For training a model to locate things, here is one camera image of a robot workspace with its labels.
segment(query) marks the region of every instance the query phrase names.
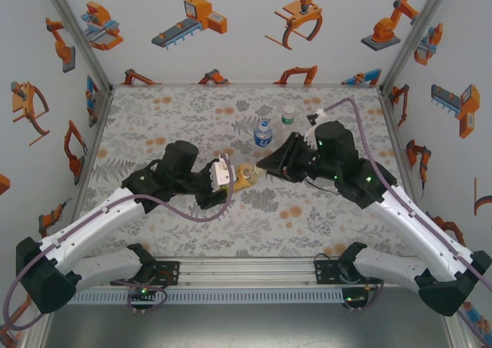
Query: floral tablecloth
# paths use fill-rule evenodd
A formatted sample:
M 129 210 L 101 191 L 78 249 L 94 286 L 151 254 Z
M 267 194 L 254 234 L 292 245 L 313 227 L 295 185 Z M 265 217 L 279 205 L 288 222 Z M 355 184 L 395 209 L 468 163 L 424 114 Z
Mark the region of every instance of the floral tablecloth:
M 345 97 L 357 102 L 375 157 L 399 180 L 376 89 L 117 88 L 82 213 L 103 201 L 132 171 L 161 158 L 169 142 L 190 141 L 199 148 L 194 170 L 222 152 L 234 165 L 254 163 L 269 153 L 253 141 L 253 130 L 262 118 L 270 120 L 275 130 L 283 107 L 293 104 L 304 133 L 310 127 L 306 114 Z M 354 132 L 356 147 L 365 156 L 352 107 L 342 105 L 330 114 Z M 316 184 L 334 189 L 327 181 Z M 192 196 L 178 196 L 170 203 L 198 217 L 218 210 L 200 210 Z M 252 188 L 237 192 L 228 212 L 216 221 L 192 223 L 158 207 L 113 234 L 93 254 L 139 242 L 156 257 L 311 257 L 320 252 L 340 254 L 354 241 L 390 254 L 412 254 L 391 229 L 341 196 L 263 176 Z

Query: gray floor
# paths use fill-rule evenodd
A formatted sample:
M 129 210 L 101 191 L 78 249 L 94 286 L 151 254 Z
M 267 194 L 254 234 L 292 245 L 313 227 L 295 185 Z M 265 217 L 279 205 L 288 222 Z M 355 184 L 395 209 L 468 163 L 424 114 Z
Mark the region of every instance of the gray floor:
M 127 307 L 67 306 L 46 348 L 444 348 L 443 320 L 406 290 L 387 288 L 362 314 L 338 304 Z

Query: white wall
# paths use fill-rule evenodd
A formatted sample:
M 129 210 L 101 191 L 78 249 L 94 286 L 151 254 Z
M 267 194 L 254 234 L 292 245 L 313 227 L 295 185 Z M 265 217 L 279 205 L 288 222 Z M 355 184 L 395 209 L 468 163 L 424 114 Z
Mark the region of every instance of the white wall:
M 383 69 L 383 78 L 403 43 L 381 51 L 361 43 L 379 20 L 391 15 L 394 0 L 313 0 L 323 8 L 322 28 L 311 42 L 291 35 L 291 51 L 264 35 L 281 39 L 285 20 L 274 11 L 281 11 L 295 0 L 208 0 L 216 12 L 227 17 L 228 32 L 220 35 L 208 29 L 168 50 L 153 45 L 151 40 L 185 18 L 184 0 L 67 1 L 83 29 L 85 23 L 80 16 L 88 1 L 106 7 L 120 23 L 123 43 L 109 51 L 95 49 L 112 83 L 122 83 L 129 68 L 166 83 L 197 83 L 213 68 L 233 83 L 272 83 L 286 69 L 312 65 L 319 67 L 314 82 L 340 83 L 375 68 Z M 427 0 L 408 1 L 420 11 Z M 403 16 L 396 35 L 404 40 L 410 29 L 410 19 Z M 292 80 L 302 81 L 304 76 Z
M 401 126 L 402 141 L 415 139 L 427 146 L 432 155 L 424 206 L 433 216 L 454 221 L 464 233 L 471 250 L 485 250 L 492 255 L 492 205 L 480 207 L 474 216 L 474 177 L 478 178 L 478 197 L 492 194 L 490 163 L 492 148 L 492 87 L 490 86 L 489 0 L 445 0 L 431 25 L 444 25 L 437 54 L 423 66 L 411 59 L 396 86 L 410 86 L 408 118 Z M 431 85 L 461 95 L 470 84 L 480 92 L 480 109 L 475 114 L 475 130 L 465 139 L 459 136 L 459 121 L 431 101 Z M 401 115 L 401 103 L 394 110 Z M 420 187 L 414 168 L 416 188 Z M 487 273 L 492 280 L 492 272 Z M 481 285 L 470 301 L 489 320 L 492 319 L 492 296 Z
M 15 246 L 25 237 L 40 239 L 38 216 L 48 214 L 68 197 L 77 197 L 73 174 L 63 150 L 68 120 L 75 122 L 91 149 L 96 126 L 89 129 L 85 89 L 88 67 L 76 51 L 76 66 L 66 74 L 62 60 L 55 52 L 55 38 L 46 30 L 45 18 L 60 18 L 49 0 L 0 0 L 2 31 L 0 32 L 0 174 L 11 181 L 11 187 L 0 195 L 0 298 L 15 277 Z M 69 46 L 74 45 L 70 35 L 60 31 Z M 12 81 L 30 81 L 45 96 L 50 112 L 38 123 L 50 133 L 29 147 L 38 136 L 26 119 L 12 122 L 18 113 L 12 113 Z M 41 102 L 34 100 L 36 112 Z M 75 139 L 71 149 L 80 156 L 82 150 Z M 68 224 L 74 201 L 65 208 L 64 218 L 55 225 L 59 229 Z M 15 310 L 25 291 L 19 287 L 11 311 Z

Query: blue bottle label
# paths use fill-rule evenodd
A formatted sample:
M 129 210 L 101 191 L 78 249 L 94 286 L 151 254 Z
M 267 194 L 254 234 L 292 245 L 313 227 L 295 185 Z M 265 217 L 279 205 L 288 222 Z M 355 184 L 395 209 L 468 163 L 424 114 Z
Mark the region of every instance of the blue bottle label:
M 270 144 L 272 138 L 273 137 L 269 137 L 267 139 L 261 139 L 257 136 L 254 136 L 254 142 L 256 143 L 257 146 L 267 147 Z

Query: patterned table surface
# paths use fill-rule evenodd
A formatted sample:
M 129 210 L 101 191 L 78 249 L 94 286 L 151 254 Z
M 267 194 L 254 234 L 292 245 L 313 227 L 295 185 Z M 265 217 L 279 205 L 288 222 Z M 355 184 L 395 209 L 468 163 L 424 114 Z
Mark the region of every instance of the patterned table surface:
M 169 142 L 190 141 L 199 148 L 194 171 L 221 152 L 228 153 L 234 165 L 254 163 L 264 154 L 252 136 L 260 118 L 270 119 L 275 129 L 283 107 L 293 104 L 304 133 L 310 127 L 306 114 L 345 97 L 352 97 L 361 110 L 373 154 L 400 180 L 376 89 L 231 85 L 117 88 L 82 213 L 102 202 L 132 171 L 161 158 Z M 329 114 L 354 133 L 356 147 L 365 157 L 350 104 Z M 334 189 L 327 182 L 316 183 Z M 170 203 L 198 217 L 218 210 L 200 210 L 192 196 L 178 196 Z M 374 215 L 341 196 L 305 183 L 263 176 L 252 188 L 237 192 L 219 220 L 192 223 L 158 207 L 113 234 L 92 255 L 139 242 L 156 257 L 312 257 L 320 252 L 340 254 L 354 241 L 389 254 L 412 254 Z

